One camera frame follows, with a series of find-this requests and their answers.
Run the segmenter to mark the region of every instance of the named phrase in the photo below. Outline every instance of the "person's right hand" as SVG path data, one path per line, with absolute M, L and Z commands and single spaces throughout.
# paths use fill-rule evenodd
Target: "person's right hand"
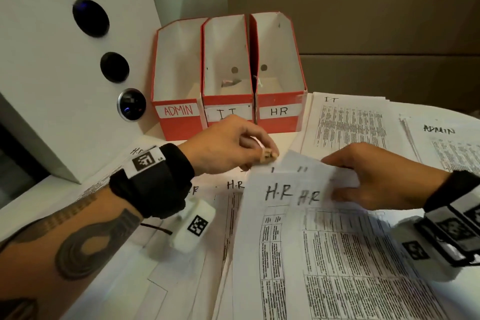
M 352 143 L 321 161 L 355 170 L 360 181 L 359 188 L 335 189 L 333 200 L 368 210 L 422 208 L 450 175 L 368 143 Z

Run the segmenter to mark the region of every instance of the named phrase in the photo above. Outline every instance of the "red box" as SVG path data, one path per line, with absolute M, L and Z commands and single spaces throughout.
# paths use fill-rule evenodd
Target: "red box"
M 201 29 L 202 97 L 208 126 L 230 114 L 254 121 L 245 15 L 215 17 Z
M 187 140 L 207 127 L 202 103 L 202 25 L 183 19 L 157 31 L 152 104 L 167 141 Z
M 256 122 L 268 133 L 302 129 L 307 85 L 291 20 L 279 12 L 251 14 L 250 64 L 256 78 Z

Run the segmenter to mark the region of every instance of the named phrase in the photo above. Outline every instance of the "hand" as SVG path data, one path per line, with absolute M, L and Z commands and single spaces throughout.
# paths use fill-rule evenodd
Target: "hand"
M 352 168 L 360 181 L 359 188 L 335 189 L 333 200 L 368 210 L 422 208 L 450 175 L 368 143 L 350 144 L 321 161 Z
M 277 145 L 265 129 L 236 115 L 213 124 L 178 148 L 190 161 L 195 176 L 220 174 L 238 166 L 248 170 L 255 163 L 270 163 L 279 156 Z

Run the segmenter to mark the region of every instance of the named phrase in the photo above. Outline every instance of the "black round hole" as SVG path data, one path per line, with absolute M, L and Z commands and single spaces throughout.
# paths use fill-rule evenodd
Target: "black round hole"
M 80 29 L 90 37 L 103 37 L 110 28 L 109 16 L 93 0 L 77 0 L 72 8 L 73 18 Z
M 123 82 L 130 74 L 127 60 L 116 52 L 107 52 L 100 59 L 100 69 L 103 76 L 111 82 Z
M 142 117 L 147 108 L 145 96 L 135 88 L 128 88 L 120 94 L 117 100 L 117 110 L 120 116 L 134 122 Z

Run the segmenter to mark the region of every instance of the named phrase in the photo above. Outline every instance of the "beige clip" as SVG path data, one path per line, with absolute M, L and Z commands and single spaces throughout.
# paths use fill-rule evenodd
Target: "beige clip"
M 263 148 L 260 158 L 260 164 L 267 165 L 275 161 L 279 155 L 272 151 L 271 148 Z

